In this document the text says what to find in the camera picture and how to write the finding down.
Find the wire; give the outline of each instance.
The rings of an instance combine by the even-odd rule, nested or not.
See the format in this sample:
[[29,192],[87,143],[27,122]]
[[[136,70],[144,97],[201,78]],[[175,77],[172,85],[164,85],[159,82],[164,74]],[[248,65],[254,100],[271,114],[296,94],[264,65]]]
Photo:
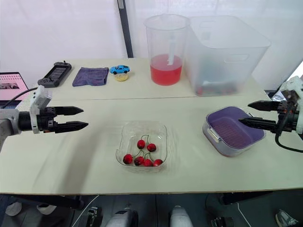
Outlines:
[[282,131],[283,131],[283,128],[284,126],[286,125],[286,122],[288,120],[288,116],[290,114],[290,110],[292,108],[292,105],[289,105],[288,108],[287,108],[287,112],[281,122],[281,124],[279,125],[277,131],[276,131],[276,136],[275,136],[275,142],[277,145],[279,145],[280,147],[284,148],[284,149],[287,149],[287,150],[291,150],[291,151],[295,151],[295,152],[300,152],[300,153],[303,153],[303,150],[299,150],[299,149],[295,149],[295,148],[289,148],[287,146],[284,146],[282,145],[280,142],[279,142],[279,137],[280,135],[282,134]]
[[156,210],[156,227],[158,227],[158,205],[157,205],[157,195],[155,195],[155,210]]
[[21,93],[19,93],[18,95],[16,95],[15,97],[13,97],[11,100],[9,100],[6,104],[4,104],[3,107],[1,107],[1,109],[4,109],[5,107],[7,107],[11,102],[13,102],[16,98],[19,98],[21,95],[24,95],[25,93],[29,92],[29,91],[33,91],[33,90],[36,90],[37,87],[34,87],[34,88],[31,88],[31,89],[28,89],[26,91],[23,91]]
[[243,214],[242,211],[240,210],[239,203],[237,203],[237,205],[238,205],[238,210],[239,210],[240,214],[242,215],[242,217],[243,217],[244,220],[246,221],[247,225],[248,225],[249,227],[251,227],[250,223],[247,221],[246,217],[244,216],[244,214]]
[[71,216],[71,221],[70,221],[70,224],[68,225],[69,227],[71,227],[72,225],[72,221],[74,220],[74,217],[75,217],[75,210],[72,211],[72,216]]
[[205,207],[205,210],[207,211],[207,213],[209,213],[211,216],[213,216],[213,218],[216,218],[217,216],[214,213],[210,212],[207,207],[207,199],[208,199],[209,195],[210,195],[210,193],[208,193],[207,196],[205,197],[204,207]]
[[75,220],[74,224],[71,227],[74,227],[75,224],[77,223],[77,221],[81,218],[82,214],[84,213],[84,211],[87,209],[87,207],[89,207],[89,205],[96,199],[98,198],[99,195],[97,195],[94,199],[92,199],[89,204],[87,204],[87,206],[83,209],[83,211],[81,212],[81,214],[78,216],[78,218]]

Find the laptop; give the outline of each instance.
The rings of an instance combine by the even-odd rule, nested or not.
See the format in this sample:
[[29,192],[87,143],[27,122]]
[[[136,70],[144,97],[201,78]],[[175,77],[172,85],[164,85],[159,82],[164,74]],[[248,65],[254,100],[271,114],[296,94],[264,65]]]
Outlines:
[[[19,72],[0,72],[0,106],[5,105],[13,97],[26,90],[28,88]],[[27,96],[28,94],[24,94],[18,97],[6,108],[15,109]]]

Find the toy car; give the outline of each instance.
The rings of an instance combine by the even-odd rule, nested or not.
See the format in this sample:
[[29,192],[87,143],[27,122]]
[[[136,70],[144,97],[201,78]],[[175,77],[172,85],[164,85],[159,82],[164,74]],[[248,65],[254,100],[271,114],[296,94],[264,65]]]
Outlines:
[[110,73],[117,74],[117,73],[128,73],[129,67],[126,65],[117,65],[110,68]]

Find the cherry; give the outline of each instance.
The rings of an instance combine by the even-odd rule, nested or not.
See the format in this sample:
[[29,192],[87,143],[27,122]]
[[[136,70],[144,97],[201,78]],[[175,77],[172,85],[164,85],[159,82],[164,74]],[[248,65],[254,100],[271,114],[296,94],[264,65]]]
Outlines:
[[156,159],[154,162],[153,162],[153,166],[159,166],[163,163],[163,161],[161,159]]
[[133,161],[133,157],[132,157],[132,155],[131,154],[126,154],[126,155],[124,155],[124,157],[123,157],[123,162],[125,163],[125,164],[131,164],[131,162]]
[[142,156],[136,157],[134,160],[135,166],[140,166],[144,163],[144,158]]
[[156,145],[153,143],[150,143],[149,145],[147,145],[146,148],[148,149],[149,152],[154,152],[157,149]]
[[152,166],[151,160],[150,160],[150,159],[146,159],[146,160],[144,161],[144,166]]
[[137,142],[137,147],[141,150],[145,147],[145,141],[144,140],[139,140]]

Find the white curtain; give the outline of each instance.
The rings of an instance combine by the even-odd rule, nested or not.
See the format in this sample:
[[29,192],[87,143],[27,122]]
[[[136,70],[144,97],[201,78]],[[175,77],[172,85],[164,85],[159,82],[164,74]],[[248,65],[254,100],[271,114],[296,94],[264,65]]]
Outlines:
[[115,0],[1,0],[0,71],[28,86],[56,61],[125,57]]
[[146,18],[231,15],[255,28],[271,46],[253,72],[264,89],[276,89],[303,60],[302,0],[125,0],[133,52],[147,57]]

